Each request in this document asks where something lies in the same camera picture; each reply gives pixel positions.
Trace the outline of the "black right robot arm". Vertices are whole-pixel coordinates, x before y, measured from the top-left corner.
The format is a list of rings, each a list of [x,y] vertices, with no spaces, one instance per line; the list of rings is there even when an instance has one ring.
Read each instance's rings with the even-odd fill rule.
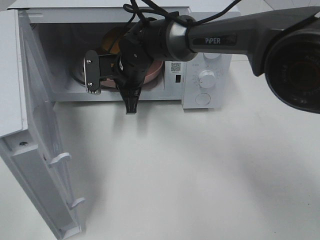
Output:
[[[320,12],[317,6],[279,9],[208,23],[170,13],[129,29],[119,53],[99,58],[102,79],[113,79],[128,113],[135,113],[142,84],[155,60],[188,62],[198,53],[248,58],[273,94],[300,111],[320,111]]]

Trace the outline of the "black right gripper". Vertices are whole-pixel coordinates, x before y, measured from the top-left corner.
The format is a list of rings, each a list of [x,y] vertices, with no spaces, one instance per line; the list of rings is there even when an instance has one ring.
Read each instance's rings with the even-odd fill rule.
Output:
[[[113,80],[125,104],[126,114],[136,114],[143,82],[153,58],[141,49],[117,54],[99,51],[98,61],[99,81]]]

